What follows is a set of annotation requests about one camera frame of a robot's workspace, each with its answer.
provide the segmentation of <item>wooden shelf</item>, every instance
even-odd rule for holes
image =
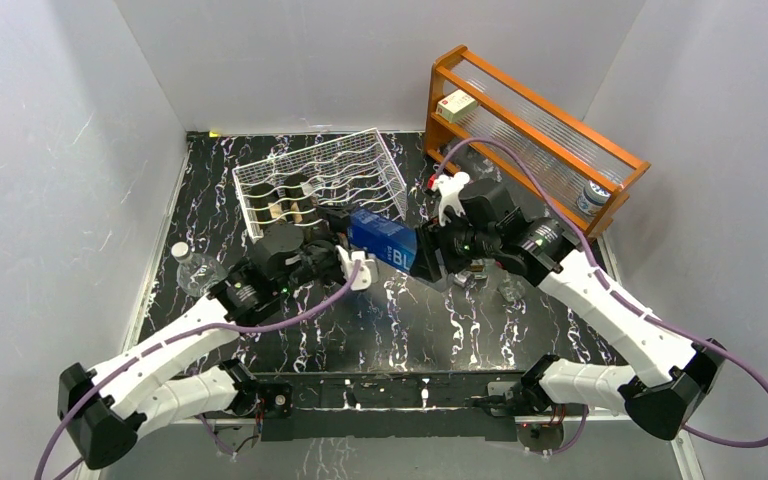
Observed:
[[[512,113],[500,101],[485,93],[483,88],[479,90],[474,83],[459,77],[453,69],[455,69],[455,67],[462,61],[471,63],[478,68],[478,71],[491,77],[491,79],[488,79],[489,81],[501,83],[504,87],[507,87],[522,97],[522,99],[525,99],[525,101],[538,107],[541,115],[553,117],[551,120],[556,124],[558,122],[564,124],[564,128],[568,129],[567,131],[569,131],[569,129],[573,130],[573,134],[578,135],[577,138],[588,143],[591,148],[601,150],[606,158],[613,157],[614,159],[619,160],[622,163],[617,163],[617,165],[624,164],[625,166],[623,168],[626,168],[626,171],[630,170],[631,173],[622,179],[611,178],[613,175],[605,174],[600,172],[598,168],[594,168],[591,164],[592,161],[583,161],[576,155],[574,150],[568,150],[563,145],[559,144],[563,139],[558,139],[557,135],[555,135],[555,139],[551,138],[551,132],[541,131],[541,128],[538,126],[529,124],[529,122],[523,118]],[[464,139],[472,137],[472,135],[460,125],[450,123],[435,113],[437,102],[444,97],[443,87],[446,82],[475,98],[480,107],[486,110],[486,112],[504,122],[529,142],[532,142],[546,153],[556,158],[560,162],[559,165],[570,169],[570,171],[581,176],[585,181],[592,181],[611,192],[608,201],[594,217],[584,217],[577,209],[572,211],[561,202],[555,201],[555,204],[559,207],[561,212],[581,228],[589,238],[598,236],[611,224],[613,214],[628,200],[628,188],[649,169],[650,165],[648,162],[638,159],[599,133],[593,131],[579,120],[470,52],[465,45],[459,45],[438,58],[431,69],[431,85],[428,96],[428,118],[426,120],[425,128],[425,152],[438,163],[443,160],[443,156],[439,153],[441,147],[454,138]],[[540,196],[528,177],[526,177],[515,164],[509,162],[507,159],[501,158],[493,150],[482,144],[474,143],[471,144],[470,147],[484,157],[490,159],[500,169],[519,181],[532,194],[538,197]],[[447,165],[446,170],[456,172],[458,171],[458,168],[450,163]]]

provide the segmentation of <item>white bottle cap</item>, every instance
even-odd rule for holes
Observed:
[[[172,256],[175,260],[183,262],[190,258],[190,246],[186,242],[178,242],[172,245]]]

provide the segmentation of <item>blue box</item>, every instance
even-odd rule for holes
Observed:
[[[349,242],[382,262],[410,273],[416,258],[416,232],[363,208],[351,215]]]

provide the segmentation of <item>black tabletop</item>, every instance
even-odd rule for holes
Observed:
[[[232,169],[337,136],[190,135],[188,165],[140,340],[195,302],[177,286],[177,262],[169,254],[174,243],[186,241],[225,266],[245,255],[245,224]],[[433,208],[423,186],[434,165],[423,155],[421,133],[386,134],[384,139],[407,183],[406,223],[417,226]],[[492,163],[480,158],[469,163],[461,166],[473,178],[489,176],[509,184],[515,201],[528,214],[542,213],[541,203]],[[592,328],[539,290],[527,287],[520,300],[505,301],[497,287],[507,274],[495,267],[489,267],[486,281],[467,288],[455,285],[444,292],[386,265],[380,268],[379,283],[368,291],[350,293],[297,328],[244,335],[202,358],[200,369],[220,358],[238,357],[256,373],[527,370],[547,352],[579,362],[624,363]],[[306,310],[336,288],[305,285],[292,293],[280,315]]]

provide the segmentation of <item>clear plastic bottle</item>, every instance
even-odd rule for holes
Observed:
[[[210,287],[228,276],[228,272],[218,260],[193,252],[185,242],[172,245],[172,256],[179,264],[178,285],[187,295],[202,297]]]

